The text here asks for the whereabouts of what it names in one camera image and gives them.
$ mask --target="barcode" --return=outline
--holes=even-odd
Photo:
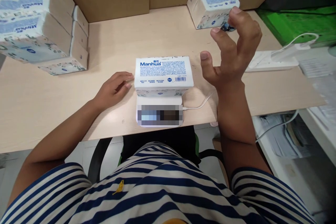
[[[175,77],[175,81],[186,81],[186,77]]]

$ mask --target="right hand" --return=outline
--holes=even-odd
[[[218,92],[228,85],[241,83],[242,76],[262,37],[257,21],[237,7],[231,9],[228,23],[237,29],[239,34],[237,44],[226,32],[217,27],[210,31],[211,37],[216,41],[221,51],[220,66],[214,67],[212,65],[212,57],[208,51],[202,51],[200,55],[203,77]]]

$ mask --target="desk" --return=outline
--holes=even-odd
[[[255,12],[263,32],[258,50],[277,50],[278,41]],[[229,33],[237,41],[236,31]],[[31,149],[58,124],[92,99],[116,71],[135,72],[135,58],[189,55],[195,87],[183,96],[183,105],[195,107],[213,90],[202,77],[199,53],[212,53],[220,64],[220,51],[210,29],[195,30],[186,6],[151,10],[149,14],[90,24],[89,70],[51,76],[30,64],[7,58],[0,71],[0,153]],[[252,72],[243,77],[254,116],[310,106],[323,99],[298,68]],[[184,112],[183,125],[216,121],[217,96],[199,110]],[[156,130],[135,120],[136,93],[102,113],[84,137],[92,140]]]

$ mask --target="charging cable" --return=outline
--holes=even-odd
[[[187,108],[187,107],[183,107],[183,110],[189,110],[189,109],[200,109],[204,106],[204,104],[209,100],[209,98],[212,96],[213,92],[207,97],[204,99],[204,101],[202,102],[202,104],[199,106],[199,107],[196,107],[196,108]]]
[[[294,115],[288,121],[280,123],[280,124],[277,124],[277,125],[274,125],[273,127],[271,127],[268,130],[266,130],[263,134],[261,134],[260,137],[257,138],[257,140],[255,142],[258,142],[259,139],[262,138],[271,129],[274,129],[275,127],[278,127],[278,126],[286,125],[286,124],[290,123],[291,121],[293,121],[295,119],[295,117],[298,115],[298,113],[299,113],[299,110],[296,110],[295,113],[294,113]]]
[[[202,108],[202,107],[204,106],[204,104],[205,104],[205,103],[209,100],[209,98],[212,96],[212,94],[213,94],[213,92],[212,92],[208,97],[206,97],[206,98],[204,99],[204,101],[202,102],[202,104],[201,104],[200,106],[198,106],[198,107],[190,107],[190,108],[188,108],[188,107],[183,107],[183,110],[200,109],[200,108]],[[259,139],[261,139],[261,138],[262,138],[268,131],[270,131],[271,129],[274,129],[275,127],[282,126],[282,125],[286,125],[286,124],[292,122],[292,121],[296,118],[296,116],[298,115],[298,113],[299,113],[299,110],[296,110],[295,113],[294,113],[294,115],[293,115],[288,121],[283,122],[283,123],[280,123],[280,124],[277,124],[277,125],[274,125],[273,127],[271,127],[271,128],[269,128],[268,130],[266,130],[260,137],[257,138],[257,140],[256,140],[255,142],[258,142]]]
[[[284,46],[283,48],[281,48],[281,49],[278,50],[278,51],[274,51],[274,52],[272,52],[271,55],[274,54],[274,53],[278,53],[278,52],[281,52],[281,51],[285,50],[287,47],[289,47],[291,44],[293,44],[293,43],[295,42],[295,40],[297,40],[299,37],[301,37],[301,36],[303,36],[303,35],[313,35],[313,36],[315,36],[315,39],[310,40],[310,41],[308,41],[308,42],[306,42],[306,43],[301,43],[301,44],[300,44],[300,47],[310,46],[311,44],[314,44],[314,43],[316,42],[316,40],[320,37],[320,36],[319,36],[318,34],[316,34],[316,33],[302,33],[302,34],[300,34],[299,36],[297,36],[295,39],[293,39],[288,45]]]

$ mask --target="striped shirt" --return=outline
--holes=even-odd
[[[1,223],[314,223],[300,197],[266,172],[239,168],[231,185],[152,142],[94,185],[77,163],[52,169],[13,201]]]

